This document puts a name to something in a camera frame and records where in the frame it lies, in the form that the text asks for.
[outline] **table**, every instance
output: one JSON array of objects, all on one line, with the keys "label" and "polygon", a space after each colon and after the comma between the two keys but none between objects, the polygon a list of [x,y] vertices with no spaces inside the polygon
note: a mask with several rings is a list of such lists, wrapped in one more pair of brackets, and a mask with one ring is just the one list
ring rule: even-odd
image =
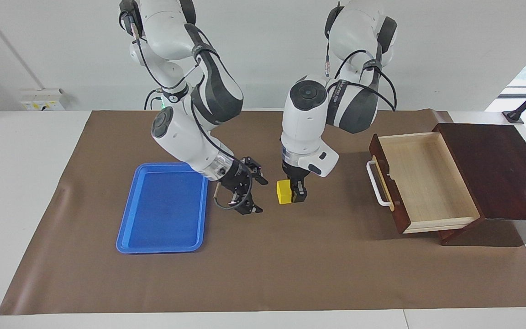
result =
[{"label": "table", "polygon": [[[89,111],[0,112],[0,302],[79,140]],[[453,112],[455,122],[506,124],[490,112]],[[518,125],[526,140],[526,129]],[[0,327],[526,327],[526,308],[336,312],[52,314],[0,317]]]}]

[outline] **wall socket box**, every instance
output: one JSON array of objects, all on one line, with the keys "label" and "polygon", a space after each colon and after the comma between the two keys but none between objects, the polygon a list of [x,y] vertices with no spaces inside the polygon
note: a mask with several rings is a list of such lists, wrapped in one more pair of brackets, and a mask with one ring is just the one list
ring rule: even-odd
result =
[{"label": "wall socket box", "polygon": [[64,111],[67,106],[60,89],[21,90],[20,102],[27,111]]}]

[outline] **white wall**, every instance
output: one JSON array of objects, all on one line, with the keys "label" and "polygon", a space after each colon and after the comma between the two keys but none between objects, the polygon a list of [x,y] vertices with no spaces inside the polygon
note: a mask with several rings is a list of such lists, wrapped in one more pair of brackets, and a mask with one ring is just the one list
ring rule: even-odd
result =
[{"label": "white wall", "polygon": [[[323,73],[323,29],[335,0],[194,2],[197,25],[242,87],[246,108],[283,107],[297,79]],[[399,24],[386,73],[401,109],[483,111],[526,64],[526,1],[383,2]],[[118,7],[119,0],[0,0],[0,31],[44,87],[67,92],[71,109],[141,108],[154,84],[129,59]],[[0,110],[18,108],[17,90],[37,84],[0,40]]]}]

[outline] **yellow cube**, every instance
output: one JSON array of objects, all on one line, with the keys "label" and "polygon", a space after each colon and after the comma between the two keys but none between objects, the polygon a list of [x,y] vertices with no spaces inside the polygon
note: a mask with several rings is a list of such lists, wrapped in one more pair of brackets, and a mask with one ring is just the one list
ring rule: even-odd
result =
[{"label": "yellow cube", "polygon": [[279,204],[288,204],[292,202],[292,189],[289,179],[277,181],[277,199]]}]

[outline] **blue plastic tray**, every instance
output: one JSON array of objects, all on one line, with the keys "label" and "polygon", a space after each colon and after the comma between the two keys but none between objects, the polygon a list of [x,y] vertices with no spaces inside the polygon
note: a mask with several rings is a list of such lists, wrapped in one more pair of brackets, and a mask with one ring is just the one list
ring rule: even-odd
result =
[{"label": "blue plastic tray", "polygon": [[192,252],[202,245],[208,179],[185,163],[135,171],[117,249],[123,254]]}]

